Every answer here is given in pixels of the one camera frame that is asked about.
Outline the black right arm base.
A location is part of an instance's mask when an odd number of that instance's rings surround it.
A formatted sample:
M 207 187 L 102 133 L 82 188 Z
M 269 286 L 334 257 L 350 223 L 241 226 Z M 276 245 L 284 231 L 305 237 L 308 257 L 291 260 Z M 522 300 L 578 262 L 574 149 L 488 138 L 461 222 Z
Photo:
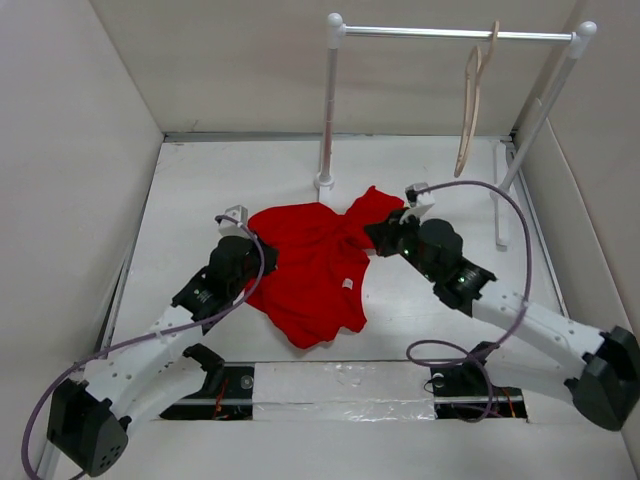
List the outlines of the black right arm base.
M 491 406 L 486 419 L 528 417 L 522 391 L 514 387 L 489 387 L 473 360 L 450 368 L 433 369 L 427 386 L 434 396 L 437 419 L 476 422 L 488 402 Z

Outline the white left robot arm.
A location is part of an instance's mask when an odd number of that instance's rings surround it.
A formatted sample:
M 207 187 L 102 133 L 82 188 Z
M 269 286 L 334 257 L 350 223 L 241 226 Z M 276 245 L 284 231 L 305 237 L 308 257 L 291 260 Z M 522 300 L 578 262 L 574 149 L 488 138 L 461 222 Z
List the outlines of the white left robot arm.
M 84 379 L 66 378 L 54 389 L 48 440 L 83 474 L 98 477 L 141 424 L 188 395 L 216 394 L 224 360 L 202 340 L 255 279 L 276 269 L 277 259 L 277 249 L 260 237 L 223 237 L 149 328 L 149 339 L 90 363 Z

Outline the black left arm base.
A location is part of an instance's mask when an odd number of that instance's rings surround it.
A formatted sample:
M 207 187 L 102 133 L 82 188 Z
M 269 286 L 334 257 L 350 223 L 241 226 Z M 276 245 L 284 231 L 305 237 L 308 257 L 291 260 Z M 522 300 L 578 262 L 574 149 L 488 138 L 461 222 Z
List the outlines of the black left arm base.
M 253 419 L 254 363 L 227 363 L 204 345 L 186 349 L 206 373 L 198 391 L 175 402 L 160 414 L 173 421 L 245 421 Z

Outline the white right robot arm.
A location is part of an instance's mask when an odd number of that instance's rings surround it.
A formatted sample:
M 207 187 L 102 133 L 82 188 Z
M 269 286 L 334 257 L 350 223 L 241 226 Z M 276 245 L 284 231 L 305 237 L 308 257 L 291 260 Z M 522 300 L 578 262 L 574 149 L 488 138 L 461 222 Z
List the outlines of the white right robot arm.
M 403 221 L 396 211 L 365 226 L 377 255 L 400 255 L 447 307 L 511 333 L 555 361 L 552 369 L 499 368 L 483 358 L 462 368 L 474 393 L 498 383 L 537 391 L 573 405 L 593 424 L 622 429 L 639 401 L 639 343 L 630 331 L 580 324 L 523 298 L 467 260 L 463 240 L 441 219 Z

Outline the red t shirt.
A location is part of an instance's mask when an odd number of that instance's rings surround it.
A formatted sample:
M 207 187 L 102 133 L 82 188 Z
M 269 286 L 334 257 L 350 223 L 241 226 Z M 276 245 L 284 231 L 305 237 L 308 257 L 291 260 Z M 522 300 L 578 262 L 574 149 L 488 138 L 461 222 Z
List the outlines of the red t shirt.
M 279 252 L 248 303 L 265 313 L 299 349 L 333 341 L 366 322 L 362 286 L 374 248 L 364 227 L 385 220 L 404 201 L 371 186 L 345 213 L 312 202 L 254 214 L 248 226 Z

